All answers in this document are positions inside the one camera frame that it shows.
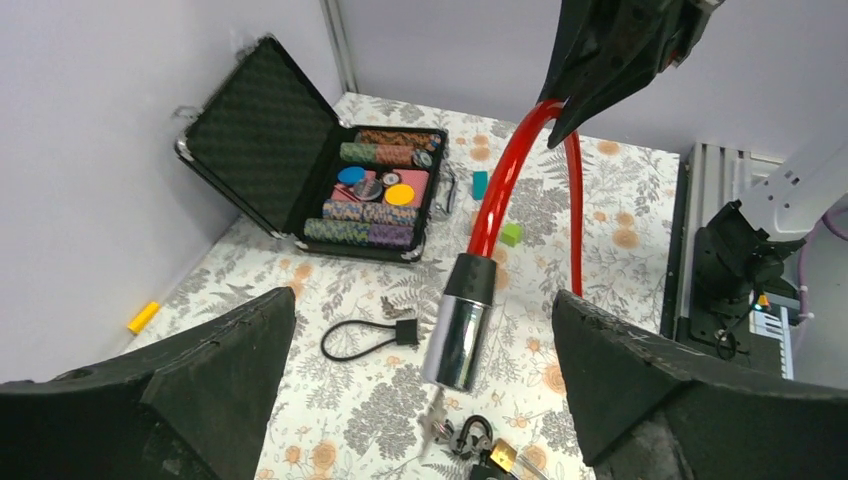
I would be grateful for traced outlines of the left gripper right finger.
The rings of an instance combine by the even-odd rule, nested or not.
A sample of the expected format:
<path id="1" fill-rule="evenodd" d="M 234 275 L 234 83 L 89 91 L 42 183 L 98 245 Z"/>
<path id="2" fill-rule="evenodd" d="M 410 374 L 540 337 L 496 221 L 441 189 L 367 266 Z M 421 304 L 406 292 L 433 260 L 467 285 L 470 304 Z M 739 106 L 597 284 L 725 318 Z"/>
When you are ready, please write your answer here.
<path id="1" fill-rule="evenodd" d="M 600 479 L 843 479 L 847 394 L 732 363 L 573 293 L 552 329 L 584 463 Z"/>

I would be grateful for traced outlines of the red cable lock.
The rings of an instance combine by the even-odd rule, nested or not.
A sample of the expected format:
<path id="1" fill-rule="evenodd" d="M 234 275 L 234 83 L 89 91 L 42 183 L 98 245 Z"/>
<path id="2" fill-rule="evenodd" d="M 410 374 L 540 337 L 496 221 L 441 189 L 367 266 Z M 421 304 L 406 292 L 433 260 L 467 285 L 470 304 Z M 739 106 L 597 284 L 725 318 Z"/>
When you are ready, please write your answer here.
<path id="1" fill-rule="evenodd" d="M 458 255 L 443 290 L 435 328 L 422 364 L 422 379 L 461 393 L 475 384 L 497 283 L 493 259 L 514 187 L 534 142 L 565 111 L 563 100 L 538 103 L 519 123 L 497 163 L 465 252 Z"/>

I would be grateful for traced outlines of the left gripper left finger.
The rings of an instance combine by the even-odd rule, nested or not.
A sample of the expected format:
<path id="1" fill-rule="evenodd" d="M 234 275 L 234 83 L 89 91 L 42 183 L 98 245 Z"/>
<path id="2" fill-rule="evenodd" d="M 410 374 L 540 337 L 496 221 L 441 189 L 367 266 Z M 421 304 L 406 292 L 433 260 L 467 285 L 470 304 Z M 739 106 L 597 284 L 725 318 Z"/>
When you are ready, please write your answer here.
<path id="1" fill-rule="evenodd" d="M 1 387 L 5 479 L 250 479 L 296 327 L 278 287 L 47 382 Z"/>

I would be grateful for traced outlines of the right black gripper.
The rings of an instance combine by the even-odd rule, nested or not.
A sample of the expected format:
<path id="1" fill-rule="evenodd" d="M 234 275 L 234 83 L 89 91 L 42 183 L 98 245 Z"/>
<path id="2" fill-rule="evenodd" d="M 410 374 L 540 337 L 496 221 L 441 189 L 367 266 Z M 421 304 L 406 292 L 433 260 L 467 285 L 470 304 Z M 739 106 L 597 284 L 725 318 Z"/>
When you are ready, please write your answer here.
<path id="1" fill-rule="evenodd" d="M 542 91 L 560 100 L 547 147 L 682 63 L 720 1 L 562 1 Z"/>

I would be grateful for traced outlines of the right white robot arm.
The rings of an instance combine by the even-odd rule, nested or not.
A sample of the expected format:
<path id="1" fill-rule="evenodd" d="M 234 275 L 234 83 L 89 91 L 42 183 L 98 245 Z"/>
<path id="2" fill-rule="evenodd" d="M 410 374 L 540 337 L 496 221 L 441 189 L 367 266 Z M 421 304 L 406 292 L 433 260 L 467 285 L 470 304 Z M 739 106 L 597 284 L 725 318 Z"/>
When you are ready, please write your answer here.
<path id="1" fill-rule="evenodd" d="M 717 1 L 564 1 L 538 102 L 552 112 L 550 148 L 587 120 L 682 63 Z M 729 314 L 779 274 L 819 219 L 847 192 L 847 109 L 765 180 L 728 202 L 698 231 L 695 290 Z"/>

